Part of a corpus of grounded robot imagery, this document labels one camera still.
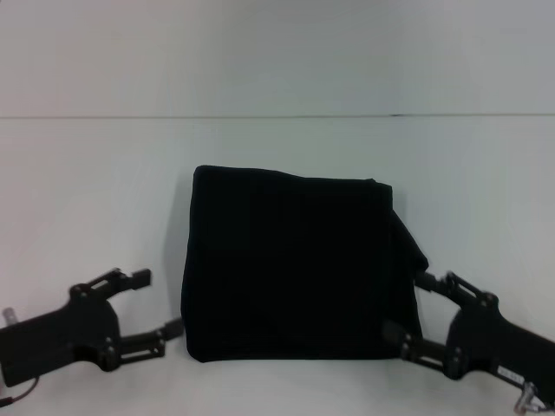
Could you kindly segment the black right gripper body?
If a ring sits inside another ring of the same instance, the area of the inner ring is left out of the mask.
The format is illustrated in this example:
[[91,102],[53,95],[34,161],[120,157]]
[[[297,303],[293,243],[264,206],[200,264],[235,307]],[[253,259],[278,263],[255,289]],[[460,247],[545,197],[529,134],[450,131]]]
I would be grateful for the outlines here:
[[509,322],[497,304],[467,305],[450,324],[446,376],[459,380],[472,371],[498,376],[500,369],[537,386],[554,384],[554,342]]

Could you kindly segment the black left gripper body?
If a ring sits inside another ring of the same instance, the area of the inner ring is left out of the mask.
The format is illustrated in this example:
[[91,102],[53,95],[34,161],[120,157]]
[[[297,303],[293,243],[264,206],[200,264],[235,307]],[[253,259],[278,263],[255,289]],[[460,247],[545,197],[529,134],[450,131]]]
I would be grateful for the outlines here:
[[105,372],[121,365],[118,317],[101,289],[79,284],[58,310],[1,329],[1,371],[16,386],[78,361]]

